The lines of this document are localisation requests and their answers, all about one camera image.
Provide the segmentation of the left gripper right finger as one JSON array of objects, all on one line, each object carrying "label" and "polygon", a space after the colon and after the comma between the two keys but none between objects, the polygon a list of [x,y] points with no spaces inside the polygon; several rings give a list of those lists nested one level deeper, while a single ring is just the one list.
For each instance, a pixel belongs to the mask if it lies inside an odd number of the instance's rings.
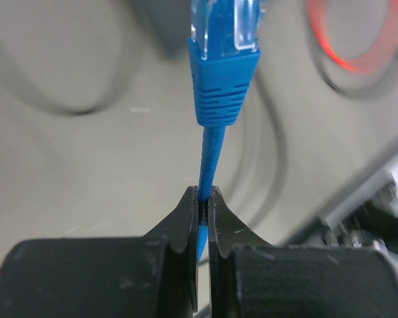
[{"label": "left gripper right finger", "polygon": [[213,317],[398,317],[398,274],[372,248],[273,246],[208,202]]}]

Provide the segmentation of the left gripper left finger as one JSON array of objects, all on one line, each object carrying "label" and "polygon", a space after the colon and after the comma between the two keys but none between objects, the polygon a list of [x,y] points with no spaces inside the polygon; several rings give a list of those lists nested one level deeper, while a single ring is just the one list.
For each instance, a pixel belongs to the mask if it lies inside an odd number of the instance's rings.
[{"label": "left gripper left finger", "polygon": [[0,266],[0,317],[192,317],[197,241],[194,186],[141,237],[21,241]]}]

